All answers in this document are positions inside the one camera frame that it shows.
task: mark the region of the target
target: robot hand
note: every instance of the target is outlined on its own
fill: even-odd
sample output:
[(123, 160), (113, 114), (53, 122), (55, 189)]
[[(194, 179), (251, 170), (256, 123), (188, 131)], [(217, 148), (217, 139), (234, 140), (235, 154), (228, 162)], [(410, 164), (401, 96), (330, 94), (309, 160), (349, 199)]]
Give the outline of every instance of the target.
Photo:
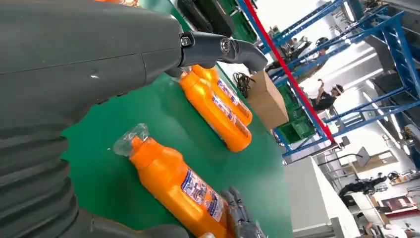
[(237, 189), (230, 187), (229, 191), (224, 190), (221, 195), (228, 203), (230, 216), (233, 220), (232, 229), (235, 231), (236, 238), (266, 238), (247, 211)]

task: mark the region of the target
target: green crate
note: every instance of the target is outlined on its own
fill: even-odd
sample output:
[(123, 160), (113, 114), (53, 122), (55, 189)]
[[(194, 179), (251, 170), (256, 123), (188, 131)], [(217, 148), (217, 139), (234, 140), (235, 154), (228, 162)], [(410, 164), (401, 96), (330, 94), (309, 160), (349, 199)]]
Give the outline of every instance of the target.
[(294, 129), (291, 122), (288, 122), (286, 124), (283, 124), (279, 127), (277, 127), (280, 134), (287, 140), (289, 144), (295, 143), (301, 140), (299, 134)]
[(309, 119), (305, 117), (300, 117), (291, 122), (296, 133), (301, 139), (307, 138), (308, 136), (315, 134), (315, 128)]
[(301, 117), (306, 117), (305, 110), (300, 106), (294, 110), (287, 110), (287, 115), (289, 116), (289, 121), (295, 121)]
[(293, 111), (300, 107), (298, 100), (295, 95), (292, 93), (289, 85), (284, 84), (277, 88), (280, 92), (284, 105), (286, 106), (287, 111)]
[(289, 144), (298, 142), (315, 134), (314, 126), (306, 115), (278, 126), (277, 129)]
[(237, 40), (243, 40), (250, 43), (257, 41), (257, 35), (250, 26), (248, 20), (244, 14), (237, 12), (232, 16), (233, 23), (235, 24), (235, 32), (233, 32), (233, 38)]
[(220, 3), (223, 10), (228, 15), (233, 13), (236, 10), (236, 8), (238, 7), (235, 0), (217, 0), (217, 1)]

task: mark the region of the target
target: metal rack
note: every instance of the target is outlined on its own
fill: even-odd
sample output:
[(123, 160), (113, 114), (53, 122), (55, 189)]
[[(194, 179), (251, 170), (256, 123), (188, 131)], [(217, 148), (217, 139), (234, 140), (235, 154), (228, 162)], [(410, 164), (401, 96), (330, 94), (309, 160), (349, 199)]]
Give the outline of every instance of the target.
[[(309, 13), (308, 15), (306, 15), (305, 17), (303, 17), (302, 19), (300, 19), (293, 25), (286, 28), (284, 31), (276, 34), (272, 38), (274, 45), (276, 47), (284, 45), (287, 41), (292, 39), (293, 36), (305, 30), (306, 28), (308, 28), (315, 22), (319, 21), (323, 17), (327, 16), (328, 14), (332, 13), (337, 7), (341, 6), (341, 4), (343, 4), (343, 2), (345, 1), (346, 0), (330, 1), (318, 7), (313, 12)], [(268, 47), (265, 44), (263, 44), (259, 48), (261, 52), (263, 52), (264, 54), (267, 54), (271, 51), (270, 47)]]
[[(367, 14), (366, 16), (362, 17), (359, 22), (352, 24), (348, 30), (343, 32), (340, 36), (337, 36), (324, 44), (318, 46), (316, 49), (312, 50), (311, 52), (305, 54), (303, 57), (296, 59), (286, 65), (283, 59), (277, 52), (277, 49), (274, 47), (275, 43), (271, 41), (268, 37), (266, 32), (263, 32), (263, 28), (261, 22), (258, 20), (258, 17), (255, 14), (253, 9), (250, 9), (251, 5), (247, 3), (248, 0), (238, 0), (240, 7), (243, 9), (244, 13), (248, 16), (250, 22), (254, 26), (255, 29), (258, 29), (257, 32), (259, 37), (264, 42), (265, 47), (271, 48), (275, 53), (278, 61), (283, 66), (283, 70), (277, 72), (274, 75), (271, 75), (274, 80), (274, 84), (276, 86), (282, 85), (284, 83), (289, 82), (291, 87), (294, 89), (296, 97), (298, 101), (304, 106), (305, 111), (313, 123), (315, 127), (315, 131), (318, 134), (319, 138), (315, 139), (308, 143), (311, 138), (307, 138), (301, 144), (299, 144), (296, 148), (292, 148), (290, 144), (287, 143), (287, 140), (282, 137), (281, 133), (278, 133), (278, 130), (274, 130), (277, 134), (281, 142), (285, 145), (286, 153), (283, 154), (284, 156), (288, 156), (294, 154), (296, 152), (305, 150), (312, 146), (318, 145), (325, 141), (330, 140), (331, 143), (335, 143), (334, 137), (341, 136), (351, 130), (357, 129), (362, 127), (366, 124), (371, 122), (383, 119), (388, 117), (392, 114), (397, 114), (403, 112), (407, 109), (412, 107), (416, 107), (420, 105), (420, 79), (419, 75), (417, 74), (416, 65), (413, 60), (412, 53), (410, 52), (410, 46), (407, 43), (405, 38), (403, 28), (401, 26), (401, 18), (404, 15), (404, 12), (400, 12), (392, 17), (387, 16), (387, 7), (381, 6), (371, 13)], [(305, 16), (302, 20), (298, 21), (297, 23), (293, 24), (291, 27), (287, 28), (287, 32), (283, 33), (283, 39), (293, 37), (293, 34), (302, 31), (306, 27), (308, 27), (311, 23), (313, 24), (316, 20), (322, 18), (322, 15), (325, 14), (325, 11), (331, 11), (331, 8), (337, 7), (339, 4), (342, 4), (343, 1), (336, 0), (333, 3), (327, 3), (327, 5), (323, 5), (314, 12), (310, 13), (309, 15)], [(392, 92), (389, 92), (385, 95), (382, 95), (369, 103), (362, 104), (357, 106), (351, 110), (348, 110), (344, 113), (339, 115), (333, 116), (332, 118), (325, 119), (324, 121), (320, 121), (319, 117), (317, 116), (316, 112), (314, 112), (311, 105), (308, 103), (307, 98), (304, 96), (303, 92), (299, 88), (296, 80), (294, 77), (297, 77), (304, 73), (305, 71), (311, 69), (312, 67), (316, 66), (318, 63), (324, 62), (328, 60), (330, 57), (342, 52), (343, 50), (347, 49), (352, 43), (358, 43), (362, 41), (365, 37), (374, 36), (382, 40), (384, 43), (388, 45), (390, 53), (394, 59), (395, 66), (398, 70), (398, 74), (401, 77), (403, 86), (395, 89)], [(295, 72), (290, 72), (290, 67), (294, 67), (302, 60), (306, 59), (308, 56), (316, 54), (319, 50), (324, 49), (326, 47), (335, 46), (336, 48), (328, 52), (324, 56), (318, 57), (316, 60), (312, 62), (308, 62), (303, 67), (299, 68)], [(392, 96), (395, 96), (400, 93), (407, 93), (413, 99), (413, 101), (406, 105), (393, 105), (388, 107), (373, 107), (373, 103), (379, 102), (381, 100), (390, 99)], [(380, 109), (384, 109), (385, 113), (381, 113), (376, 115), (376, 117), (368, 120), (359, 120), (355, 123), (344, 124), (341, 125), (340, 130), (333, 134), (331, 139), (328, 136), (328, 123), (335, 123), (336, 121), (340, 121), (342, 117), (345, 117), (349, 114), (360, 114), (362, 112), (374, 111), (379, 112)]]

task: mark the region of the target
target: blue steel frame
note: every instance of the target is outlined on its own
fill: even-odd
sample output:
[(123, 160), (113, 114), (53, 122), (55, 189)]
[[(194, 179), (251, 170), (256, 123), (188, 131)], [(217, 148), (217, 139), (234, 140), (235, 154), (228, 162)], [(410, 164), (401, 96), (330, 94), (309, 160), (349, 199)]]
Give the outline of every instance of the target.
[[(298, 77), (298, 76), (302, 75), (304, 72), (308, 71), (309, 69), (312, 69), (313, 67), (315, 67), (317, 64), (325, 62), (329, 58), (331, 58), (331, 57), (335, 56), (336, 54), (342, 52), (343, 50), (347, 49), (348, 47), (350, 47), (350, 44), (347, 44), (346, 41), (347, 42), (350, 41), (350, 43), (358, 43), (358, 42), (362, 41), (364, 38), (366, 38), (367, 36), (375, 34), (376, 32), (380, 32), (381, 29), (383, 29), (384, 27), (389, 25), (390, 22), (383, 22), (376, 27), (370, 27), (370, 28), (365, 27), (364, 31), (356, 33), (354, 35), (351, 35), (358, 28), (364, 27), (364, 26), (368, 25), (371, 21), (375, 20), (376, 14), (383, 13), (384, 11), (386, 11), (385, 7), (378, 8), (376, 11), (374, 11), (374, 14), (362, 18), (358, 23), (351, 26), (348, 30), (344, 31), (339, 36), (336, 36), (336, 37), (332, 38), (331, 40), (325, 42), (324, 44), (316, 47), (312, 51), (306, 53), (305, 55), (303, 55), (303, 56), (299, 57), (298, 59), (295, 59), (294, 61), (287, 64), (287, 66), (289, 68), (294, 68), (300, 62), (306, 60), (307, 57), (312, 56), (313, 54), (316, 54), (318, 51), (320, 51), (320, 50), (322, 50), (326, 47), (339, 45), (336, 49), (328, 52), (326, 55), (321, 56), (321, 57), (317, 58), (316, 60), (314, 60), (314, 61), (306, 64), (305, 66), (299, 68), (298, 70), (294, 71), (293, 76)], [(401, 18), (402, 14), (403, 13), (400, 13), (399, 15), (396, 15), (394, 17)], [(279, 70), (278, 72), (270, 74), (270, 77), (272, 79), (275, 79), (275, 78), (281, 77), (283, 75), (284, 75), (284, 71)], [(280, 86), (280, 85), (286, 83), (287, 80), (288, 80), (288, 78), (285, 78), (285, 79), (278, 78), (278, 79), (274, 80), (274, 84), (276, 86)]]
[[(286, 28), (284, 31), (276, 34), (272, 40), (276, 47), (284, 45), (287, 41), (289, 41), (293, 36), (298, 34), (299, 32), (305, 30), (315, 22), (319, 21), (323, 17), (327, 16), (331, 12), (333, 12), (337, 7), (341, 6), (346, 0), (335, 0), (334, 2), (327, 2), (322, 6), (315, 9), (313, 12), (309, 13), (308, 15), (304, 16), (302, 19), (294, 23), (293, 25)], [(267, 54), (271, 50), (267, 47), (266, 44), (260, 46), (260, 50)]]
[[(243, 9), (244, 13), (248, 16), (251, 24), (254, 26), (254, 28), (257, 29), (255, 21), (253, 20), (253, 18), (251, 17), (245, 3), (243, 2), (243, 0), (237, 0), (239, 6)], [(323, 8), (319, 8), (315, 11), (319, 11), (322, 12), (323, 10), (328, 9), (328, 6), (323, 6)], [(361, 122), (356, 122), (356, 123), (352, 123), (348, 126), (344, 126), (343, 129), (339, 130), (337, 133), (333, 134), (334, 137), (343, 135), (351, 130), (357, 129), (359, 127), (362, 127), (364, 125), (367, 125), (369, 123), (372, 123), (374, 121), (377, 120), (381, 120), (385, 117), (388, 117), (392, 114), (398, 114), (401, 113), (407, 109), (410, 109), (412, 107), (416, 107), (416, 106), (420, 106), (420, 78), (419, 75), (417, 74), (417, 70), (416, 70), (416, 65), (414, 63), (413, 60), (413, 56), (410, 52), (410, 46), (407, 43), (407, 40), (405, 39), (405, 35), (403, 32), (403, 28), (401, 26), (401, 18), (404, 14), (404, 12), (400, 12), (392, 17), (390, 16), (386, 16), (383, 15), (384, 13), (387, 12), (387, 7), (379, 7), (376, 10), (374, 10), (370, 15), (367, 15), (365, 17), (363, 17), (358, 23), (354, 24), (353, 26), (351, 26), (347, 31), (343, 32), (340, 36), (335, 37), (331, 40), (329, 40), (328, 42), (325, 42), (324, 44), (320, 45), (319, 47), (317, 47), (316, 49), (314, 49), (313, 51), (309, 52), (308, 54), (306, 54), (304, 57), (306, 58), (307, 56), (310, 56), (314, 53), (316, 53), (317, 51), (319, 51), (320, 49), (325, 48), (326, 46), (332, 46), (332, 45), (336, 45), (336, 44), (341, 44), (340, 46), (338, 46), (336, 49), (332, 50), (331, 52), (327, 53), (324, 56), (319, 57), (317, 60), (315, 60), (314, 62), (311, 62), (307, 65), (305, 65), (304, 67), (302, 67), (301, 69), (297, 70), (297, 72), (294, 73), (294, 76), (299, 76), (301, 75), (301, 73), (305, 72), (306, 70), (312, 68), (313, 66), (317, 65), (320, 62), (326, 61), (328, 58), (338, 54), (339, 52), (345, 50), (346, 48), (348, 48), (350, 46), (350, 44), (347, 44), (346, 42), (344, 42), (344, 40), (342, 39), (342, 37), (346, 36), (346, 39), (350, 40), (350, 43), (356, 43), (356, 42), (360, 42), (363, 38), (370, 36), (370, 35), (374, 35), (375, 37), (378, 37), (380, 40), (382, 40), (383, 42), (385, 42), (388, 45), (388, 48), (391, 52), (391, 55), (394, 59), (395, 65), (397, 67), (398, 73), (401, 77), (401, 80), (403, 82), (403, 86), (401, 88), (395, 89), (392, 92), (389, 92), (385, 95), (382, 95), (374, 100), (372, 100), (369, 103), (365, 103), (362, 104), (360, 106), (357, 106), (351, 110), (348, 110), (344, 113), (341, 113), (339, 115), (333, 116), (330, 119), (326, 119), (324, 120), (324, 123), (331, 123), (334, 122), (336, 120), (340, 120), (342, 117), (352, 114), (352, 113), (360, 113), (360, 112), (366, 112), (366, 111), (377, 111), (379, 109), (386, 109), (387, 112), (385, 112), (382, 115), (377, 115), (376, 117), (372, 118), (372, 119), (368, 119), (368, 120), (364, 120)], [(295, 23), (294, 25), (292, 25), (290, 28), (295, 27), (295, 25), (300, 25), (301, 23), (305, 22), (307, 19), (302, 19), (299, 22)], [(355, 33), (352, 36), (347, 37), (348, 34), (353, 33), (355, 30), (358, 30), (359, 32)], [(257, 32), (260, 36), (260, 38), (263, 40), (265, 45), (266, 44), (264, 37), (262, 36), (262, 34), (260, 32)], [(284, 36), (287, 37), (292, 37), (291, 33), (285, 33), (283, 34)], [(293, 64), (297, 64), (298, 62), (300, 62), (301, 60), (303, 60), (304, 58), (300, 58), (297, 59), (291, 63), (289, 63), (289, 67), (290, 66), (294, 66)], [(286, 80), (276, 80), (274, 81), (274, 84), (276, 86), (279, 86), (281, 84), (284, 84), (288, 81), (288, 79)], [(366, 108), (368, 106), (371, 106), (373, 103), (379, 102), (381, 100), (386, 100), (386, 99), (391, 99), (392, 96), (395, 96), (399, 93), (408, 93), (409, 95), (411, 95), (413, 97), (413, 102), (406, 104), (406, 105), (395, 105), (395, 106), (389, 106), (389, 107), (382, 107), (382, 108)], [(300, 98), (299, 95), (296, 95), (299, 102), (302, 102), (302, 98)], [(273, 131), (274, 133), (276, 133), (276, 135), (278, 136), (278, 138), (280, 139), (280, 141), (285, 145), (286, 148), (286, 153), (284, 153), (284, 156), (288, 156), (288, 155), (292, 155), (296, 152), (305, 150), (307, 148), (310, 148), (312, 146), (318, 145), (320, 143), (323, 143), (325, 141), (328, 140), (328, 138), (326, 138), (326, 136), (324, 134), (321, 133), (321, 127), (320, 125), (316, 124), (316, 120), (315, 118), (308, 113), (307, 109), (305, 109), (305, 111), (307, 112), (308, 117), (310, 118), (310, 120), (312, 121), (312, 123), (315, 126), (315, 129), (318, 133), (318, 135), (320, 136), (320, 139), (313, 141), (311, 143), (307, 143), (310, 138), (305, 139), (301, 144), (298, 145), (297, 148), (292, 148), (291, 145), (289, 145), (287, 143), (287, 140), (285, 138), (283, 138), (283, 136), (281, 135), (281, 133), (279, 133), (278, 129), (275, 128)]]

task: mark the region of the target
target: screw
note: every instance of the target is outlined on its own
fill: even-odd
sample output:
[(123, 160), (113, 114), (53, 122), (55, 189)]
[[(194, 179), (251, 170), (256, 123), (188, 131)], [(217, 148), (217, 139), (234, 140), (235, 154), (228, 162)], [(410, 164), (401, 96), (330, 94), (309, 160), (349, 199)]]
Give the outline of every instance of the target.
[(227, 38), (223, 38), (220, 41), (220, 50), (222, 51), (222, 53), (227, 53), (230, 50), (230, 41)]
[(187, 36), (181, 37), (181, 45), (189, 46), (191, 44), (191, 39)]

